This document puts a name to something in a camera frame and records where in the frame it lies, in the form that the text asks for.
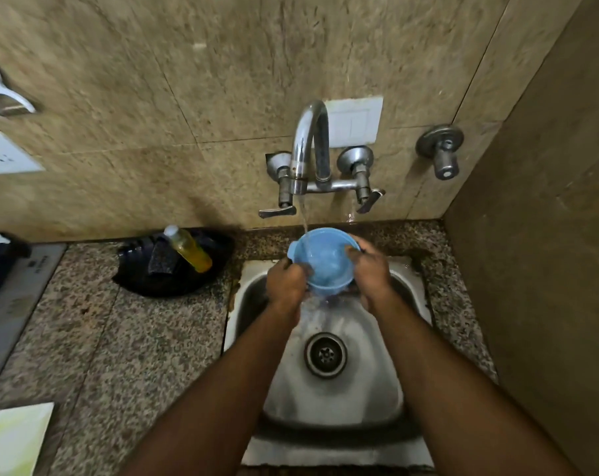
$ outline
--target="blue bowl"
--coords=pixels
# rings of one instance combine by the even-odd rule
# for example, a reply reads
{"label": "blue bowl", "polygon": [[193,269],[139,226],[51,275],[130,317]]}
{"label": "blue bowl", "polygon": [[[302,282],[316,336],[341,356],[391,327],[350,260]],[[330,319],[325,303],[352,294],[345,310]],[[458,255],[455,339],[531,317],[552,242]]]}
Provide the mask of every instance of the blue bowl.
{"label": "blue bowl", "polygon": [[332,296],[347,288],[353,279],[355,267],[346,255],[345,246],[360,250],[359,244],[344,231],[318,228],[291,242],[287,255],[293,262],[312,267],[307,282],[313,294]]}

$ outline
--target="drain ring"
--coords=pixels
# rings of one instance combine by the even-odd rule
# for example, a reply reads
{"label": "drain ring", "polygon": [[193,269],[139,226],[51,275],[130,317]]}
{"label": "drain ring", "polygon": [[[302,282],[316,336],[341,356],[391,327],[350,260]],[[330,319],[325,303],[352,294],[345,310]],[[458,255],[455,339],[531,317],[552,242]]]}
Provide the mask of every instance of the drain ring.
{"label": "drain ring", "polygon": [[348,350],[343,341],[331,333],[312,336],[304,348],[306,367],[317,377],[339,376],[348,362]]}

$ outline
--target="sink basin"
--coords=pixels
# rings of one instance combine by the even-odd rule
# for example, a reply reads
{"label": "sink basin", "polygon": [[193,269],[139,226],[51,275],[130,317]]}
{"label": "sink basin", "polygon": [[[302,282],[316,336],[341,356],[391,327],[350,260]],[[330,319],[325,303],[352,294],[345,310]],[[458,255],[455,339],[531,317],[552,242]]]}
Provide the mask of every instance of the sink basin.
{"label": "sink basin", "polygon": [[[274,263],[244,264],[228,316],[224,350],[264,311],[266,272]],[[391,258],[390,273],[394,289],[431,323],[422,279],[412,270],[410,259]],[[404,404],[377,322],[362,307],[359,291],[353,286],[326,299],[308,296],[243,462],[303,465],[308,452],[315,465],[364,464],[359,460],[367,456],[364,453],[376,454],[384,448],[392,454],[408,442],[424,446],[420,429]],[[263,455],[256,454],[258,446],[266,447],[260,449]],[[294,453],[303,449],[303,461],[280,459],[280,455],[288,456],[290,448]],[[335,458],[333,463],[333,455],[337,454],[347,456]],[[407,461],[388,463],[409,465]]]}

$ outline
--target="bottle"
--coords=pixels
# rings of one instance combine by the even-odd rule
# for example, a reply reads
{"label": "bottle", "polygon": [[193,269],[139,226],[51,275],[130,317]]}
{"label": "bottle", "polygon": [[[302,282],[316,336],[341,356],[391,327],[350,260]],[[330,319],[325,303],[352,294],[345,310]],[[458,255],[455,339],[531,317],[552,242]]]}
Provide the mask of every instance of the bottle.
{"label": "bottle", "polygon": [[192,234],[176,225],[168,225],[163,234],[168,238],[172,248],[190,263],[198,273],[211,269],[211,257],[205,252]]}

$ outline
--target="granite countertop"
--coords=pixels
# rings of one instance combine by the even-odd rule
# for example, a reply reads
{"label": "granite countertop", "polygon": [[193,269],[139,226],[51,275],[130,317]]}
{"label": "granite countertop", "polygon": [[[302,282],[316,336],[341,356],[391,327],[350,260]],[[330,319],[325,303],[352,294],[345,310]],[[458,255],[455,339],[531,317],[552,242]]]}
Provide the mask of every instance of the granite countertop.
{"label": "granite countertop", "polygon": [[[346,229],[388,255],[428,251],[422,271],[436,327],[496,380],[442,223]],[[0,376],[0,408],[56,403],[35,474],[114,474],[153,420],[220,355],[242,262],[280,258],[301,234],[298,227],[236,233],[221,276],[169,300],[145,299],[110,280],[120,244],[71,245]]]}

